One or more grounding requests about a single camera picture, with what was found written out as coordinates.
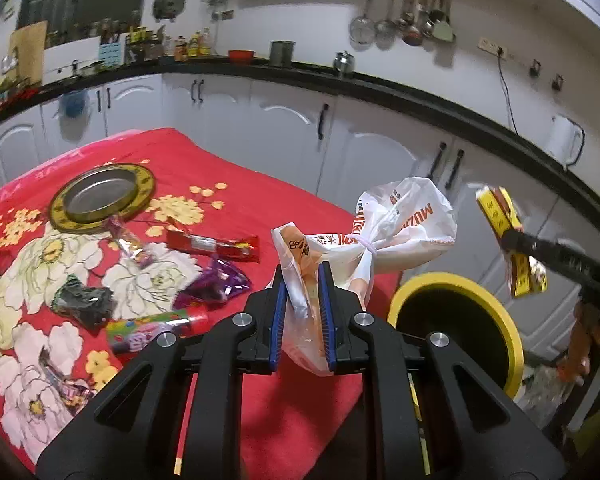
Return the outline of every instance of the silver screw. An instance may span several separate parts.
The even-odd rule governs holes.
[[[438,346],[440,348],[445,347],[449,344],[448,336],[446,334],[443,334],[442,332],[434,332],[433,334],[431,334],[430,339],[434,346]]]
[[[353,321],[362,326],[369,326],[374,322],[374,317],[368,312],[359,312],[353,317]]]
[[[251,324],[253,317],[251,317],[251,314],[247,314],[246,312],[239,312],[234,316],[232,321],[234,322],[235,326],[247,326],[248,324]]]
[[[158,336],[158,345],[168,348],[176,342],[176,335],[173,332],[162,332]]]

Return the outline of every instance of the round metal tray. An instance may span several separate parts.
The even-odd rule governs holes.
[[[49,218],[59,231],[101,231],[109,216],[129,218],[145,208],[154,189],[154,176],[145,166],[102,166],[79,175],[56,193]]]

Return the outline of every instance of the table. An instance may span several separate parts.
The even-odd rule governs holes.
[[[155,175],[154,202],[128,226],[160,254],[138,272],[125,265],[108,234],[55,231],[46,208],[54,193],[84,171],[103,164],[145,164]],[[260,237],[259,264],[238,264],[254,290],[269,283],[278,256],[270,230],[293,221],[307,234],[348,233],[352,214],[269,176],[205,152],[176,130],[126,132],[48,161],[0,189],[0,435],[32,471],[45,446],[71,420],[40,370],[47,348],[54,365],[75,381],[102,388],[122,364],[109,351],[104,330],[92,335],[48,308],[68,273],[91,286],[112,288],[116,316],[169,310],[177,290],[207,258],[169,251],[166,217],[196,234]],[[369,309],[385,316],[396,275],[377,276]],[[212,324],[243,309],[247,295],[209,313]],[[301,479],[362,392],[360,376],[318,378],[284,354],[273,376],[245,376],[241,453],[248,478]],[[315,399],[320,399],[315,407]]]

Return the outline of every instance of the yellow snack wrapper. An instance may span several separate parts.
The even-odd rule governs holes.
[[[498,243],[507,230],[523,230],[513,201],[503,187],[492,189],[485,186],[476,191],[475,199],[489,221]],[[507,254],[506,260],[512,298],[547,290],[546,269],[542,263],[531,256],[519,253]]]

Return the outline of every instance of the black countertop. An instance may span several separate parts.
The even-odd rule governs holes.
[[[155,73],[208,73],[247,77],[353,97],[409,114],[517,166],[570,203],[600,230],[600,197],[573,173],[564,171],[558,162],[540,148],[508,128],[423,90],[360,73],[354,74],[352,78],[342,79],[334,76],[331,69],[324,66],[294,63],[293,68],[276,68],[259,59],[250,65],[240,65],[228,62],[225,57],[186,63],[176,63],[173,58],[160,58],[80,78],[69,85],[58,82],[43,86],[31,99],[16,102],[1,111],[0,123],[71,90]]]

